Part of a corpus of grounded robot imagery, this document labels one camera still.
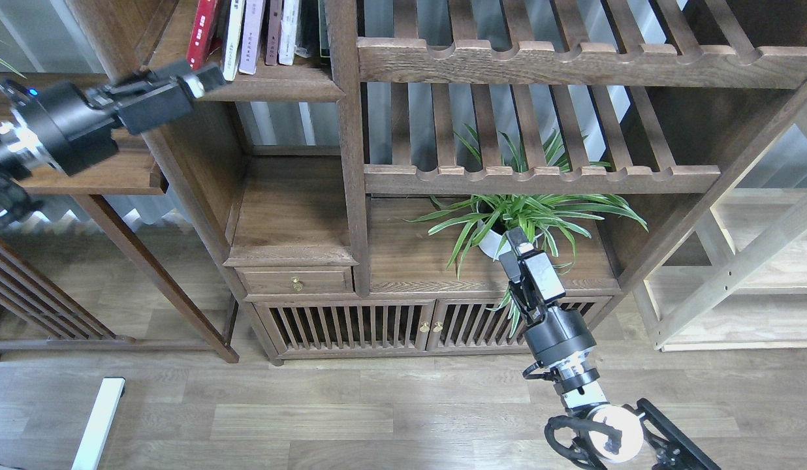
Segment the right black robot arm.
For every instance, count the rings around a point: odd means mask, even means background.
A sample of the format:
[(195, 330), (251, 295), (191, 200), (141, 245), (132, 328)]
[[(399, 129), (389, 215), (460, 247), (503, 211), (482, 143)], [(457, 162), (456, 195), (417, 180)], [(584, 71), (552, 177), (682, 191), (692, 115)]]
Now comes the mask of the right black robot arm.
[(648, 399), (640, 399), (636, 407), (607, 401), (599, 372), (588, 363), (595, 339), (578, 311), (559, 305), (565, 289), (548, 255), (535, 249), (520, 227), (507, 231), (506, 239), (511, 250), (499, 259), (535, 359), (523, 377), (552, 381), (565, 408), (564, 415), (550, 418), (544, 428), (552, 449), (579, 468), (603, 469), (637, 457), (648, 443), (657, 469), (717, 468)]

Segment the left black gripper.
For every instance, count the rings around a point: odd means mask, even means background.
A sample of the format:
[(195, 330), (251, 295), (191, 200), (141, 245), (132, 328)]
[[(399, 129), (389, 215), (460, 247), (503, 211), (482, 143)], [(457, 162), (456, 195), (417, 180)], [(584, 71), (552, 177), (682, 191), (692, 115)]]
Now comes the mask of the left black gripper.
[(222, 66), (194, 70), (148, 70), (117, 84), (87, 90), (69, 81), (48, 88), (25, 88), (4, 78), (15, 120), (0, 123), (0, 170), (29, 178), (46, 165), (74, 176), (118, 152), (113, 130), (133, 136), (168, 124), (193, 109), (195, 99), (227, 86)]

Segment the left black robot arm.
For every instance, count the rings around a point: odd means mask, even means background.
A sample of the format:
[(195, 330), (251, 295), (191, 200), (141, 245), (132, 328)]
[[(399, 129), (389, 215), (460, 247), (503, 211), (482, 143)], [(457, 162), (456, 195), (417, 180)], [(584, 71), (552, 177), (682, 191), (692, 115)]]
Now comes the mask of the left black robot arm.
[(138, 136), (168, 124), (225, 84), (217, 63), (193, 69), (186, 59), (88, 89), (69, 81), (34, 89), (3, 78), (14, 119), (0, 122), (0, 228), (39, 210), (20, 185), (33, 169), (74, 176), (119, 152), (113, 130)]

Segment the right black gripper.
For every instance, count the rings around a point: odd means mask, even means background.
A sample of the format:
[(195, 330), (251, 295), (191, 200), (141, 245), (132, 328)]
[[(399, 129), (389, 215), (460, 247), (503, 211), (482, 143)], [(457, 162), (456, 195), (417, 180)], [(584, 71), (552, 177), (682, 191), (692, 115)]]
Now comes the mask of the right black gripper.
[(506, 232), (511, 252), (499, 256), (510, 279), (510, 292), (518, 304), (527, 328), (526, 345), (542, 366), (555, 366), (576, 353), (597, 345), (579, 311), (562, 309), (565, 296), (552, 262), (544, 252), (535, 251), (521, 227)]

